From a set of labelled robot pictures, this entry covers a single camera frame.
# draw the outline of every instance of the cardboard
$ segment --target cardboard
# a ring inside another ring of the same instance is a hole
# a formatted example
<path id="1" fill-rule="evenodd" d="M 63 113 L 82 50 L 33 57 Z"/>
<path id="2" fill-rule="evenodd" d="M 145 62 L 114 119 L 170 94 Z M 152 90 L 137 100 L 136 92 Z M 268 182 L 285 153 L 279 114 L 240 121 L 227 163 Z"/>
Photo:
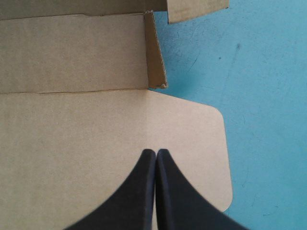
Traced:
<path id="1" fill-rule="evenodd" d="M 227 8 L 229 0 L 1 0 L 0 20 L 85 14 L 102 16 L 168 11 L 170 23 Z"/>
<path id="2" fill-rule="evenodd" d="M 148 90 L 0 95 L 0 228 L 60 230 L 106 200 L 144 148 L 168 148 L 220 210 L 232 200 L 213 107 Z"/>
<path id="3" fill-rule="evenodd" d="M 225 6 L 192 3 L 170 0 L 170 22 Z M 143 15 L 165 8 L 163 0 L 0 0 L 0 229 L 74 223 L 119 187 L 144 148 L 169 149 L 201 195 L 229 207 L 222 115 L 145 90 L 167 87 L 154 15 Z M 64 15 L 80 13 L 134 14 Z"/>
<path id="4" fill-rule="evenodd" d="M 147 89 L 143 15 L 0 21 L 0 92 Z"/>
<path id="5" fill-rule="evenodd" d="M 85 14 L 102 16 L 166 11 L 166 0 L 1 0 L 0 20 Z"/>
<path id="6" fill-rule="evenodd" d="M 182 22 L 228 6 L 229 0 L 167 0 L 168 22 Z"/>

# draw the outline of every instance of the blue table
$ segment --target blue table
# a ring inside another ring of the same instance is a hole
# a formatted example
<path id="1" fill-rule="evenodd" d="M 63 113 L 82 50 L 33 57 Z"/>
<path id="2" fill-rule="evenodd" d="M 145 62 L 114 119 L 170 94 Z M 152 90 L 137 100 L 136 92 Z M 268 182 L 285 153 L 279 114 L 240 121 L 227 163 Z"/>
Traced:
<path id="1" fill-rule="evenodd" d="M 307 1 L 232 0 L 167 24 L 155 13 L 169 88 L 218 108 L 234 199 L 252 230 L 307 229 Z"/>

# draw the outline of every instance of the cardboard flap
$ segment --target cardboard flap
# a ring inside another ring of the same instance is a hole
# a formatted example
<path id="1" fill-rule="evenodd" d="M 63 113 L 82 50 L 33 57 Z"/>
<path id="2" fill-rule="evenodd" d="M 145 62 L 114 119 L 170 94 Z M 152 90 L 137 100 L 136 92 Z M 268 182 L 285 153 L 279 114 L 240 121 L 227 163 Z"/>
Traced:
<path id="1" fill-rule="evenodd" d="M 59 230 L 112 195 L 143 149 L 167 148 L 220 210 L 232 187 L 213 107 L 149 90 L 0 95 L 0 226 Z"/>
<path id="2" fill-rule="evenodd" d="M 166 11 L 166 0 L 1 0 L 0 20 L 85 14 L 89 16 Z"/>
<path id="3" fill-rule="evenodd" d="M 167 0 L 168 22 L 182 22 L 228 6 L 229 0 Z"/>
<path id="4" fill-rule="evenodd" d="M 0 93 L 147 89 L 143 15 L 0 21 Z"/>
<path id="5" fill-rule="evenodd" d="M 153 14 L 153 12 L 148 12 L 144 16 L 148 85 L 150 88 L 163 89 L 167 87 L 167 80 Z"/>

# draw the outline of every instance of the black plastic piece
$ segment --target black plastic piece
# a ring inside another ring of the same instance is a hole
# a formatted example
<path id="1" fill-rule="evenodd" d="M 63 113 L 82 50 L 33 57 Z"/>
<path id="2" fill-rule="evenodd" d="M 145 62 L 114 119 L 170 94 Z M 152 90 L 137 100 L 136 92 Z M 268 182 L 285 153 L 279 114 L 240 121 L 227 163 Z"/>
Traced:
<path id="1" fill-rule="evenodd" d="M 66 230 L 150 230 L 155 152 L 145 149 L 130 175 L 101 206 Z"/>
<path id="2" fill-rule="evenodd" d="M 247 230 L 206 201 L 166 149 L 157 155 L 156 210 L 159 230 Z"/>

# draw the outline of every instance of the cardboard box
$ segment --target cardboard box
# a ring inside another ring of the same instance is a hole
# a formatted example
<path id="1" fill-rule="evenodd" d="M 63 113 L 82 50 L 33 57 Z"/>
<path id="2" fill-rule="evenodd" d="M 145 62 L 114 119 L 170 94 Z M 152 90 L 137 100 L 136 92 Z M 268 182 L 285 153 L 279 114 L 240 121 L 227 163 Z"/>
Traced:
<path id="1" fill-rule="evenodd" d="M 169 21 L 227 4 L 169 0 Z M 76 222 L 119 187 L 145 148 L 169 149 L 199 193 L 228 208 L 222 115 L 147 90 L 167 87 L 146 12 L 165 9 L 151 0 L 0 1 L 1 229 Z"/>

